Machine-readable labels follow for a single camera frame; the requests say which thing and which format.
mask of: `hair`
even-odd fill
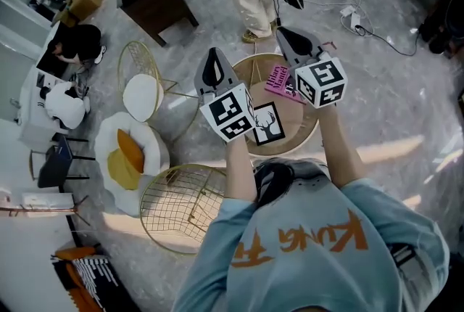
[[[49,48],[49,51],[52,52],[55,50],[55,46],[58,45],[59,43],[61,43],[60,40],[54,38],[53,40],[51,40],[49,42],[49,45],[48,45],[48,48]]]
[[[41,89],[41,98],[45,99],[45,96],[50,92],[50,88],[48,86],[43,86]]]

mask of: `white chair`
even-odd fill
[[[144,153],[144,172],[135,191],[122,188],[109,176],[108,156],[119,148],[117,130],[125,131],[140,146]],[[103,175],[104,188],[115,197],[115,205],[128,215],[139,215],[140,199],[150,177],[169,168],[169,153],[160,135],[147,123],[134,120],[126,112],[118,112],[101,122],[95,138],[95,158]]]

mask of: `gold wire chair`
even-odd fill
[[[132,63],[133,63],[132,66],[130,65],[127,66],[123,64],[125,61],[125,58],[127,57],[126,55],[127,52],[129,53],[129,56],[132,59]],[[140,41],[130,41],[124,46],[123,50],[121,51],[119,61],[117,64],[117,85],[121,93],[121,96],[124,93],[124,89],[125,89],[127,82],[129,82],[129,80],[133,76],[141,74],[141,73],[154,77],[157,83],[160,85],[160,87],[164,89],[165,95],[193,98],[193,99],[198,100],[198,97],[196,96],[172,91],[172,89],[175,86],[179,86],[179,83],[177,81],[168,80],[161,76],[160,70],[158,69],[157,63],[154,60],[152,53],[150,52],[149,48],[144,43]],[[159,109],[160,103],[161,103],[160,91],[158,91],[156,95],[154,111],[150,119],[152,119],[156,115]],[[179,138],[182,137],[182,135],[185,134],[185,132],[187,132],[187,130],[190,128],[190,126],[194,122],[196,116],[198,115],[198,111],[199,111],[199,100],[196,104],[196,109],[194,111],[194,115],[191,121],[188,123],[185,129],[183,129],[182,132],[180,132],[179,135],[172,140],[172,142],[176,142],[177,140],[179,140]]]
[[[163,171],[142,194],[142,226],[159,246],[195,254],[218,215],[224,188],[224,172],[209,166],[188,164]]]

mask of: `black chair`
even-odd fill
[[[57,146],[50,147],[46,152],[46,161],[38,173],[38,188],[61,186],[66,180],[89,179],[88,176],[67,176],[73,160],[93,160],[93,157],[73,155],[70,141],[88,141],[86,139],[67,138],[58,134],[54,140],[58,141]]]

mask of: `deer illustration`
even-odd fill
[[[257,116],[254,117],[254,120],[256,121],[256,127],[257,127],[257,128],[260,128],[262,131],[264,131],[264,132],[266,133],[266,138],[267,138],[267,139],[272,139],[272,138],[275,136],[275,134],[273,134],[273,133],[270,132],[270,127],[275,123],[276,117],[275,117],[274,114],[271,113],[271,112],[268,112],[268,114],[269,114],[269,116],[270,116],[270,123],[268,123],[268,122],[266,121],[266,122],[267,122],[267,125],[266,125],[266,126],[264,126],[263,124],[260,125]]]

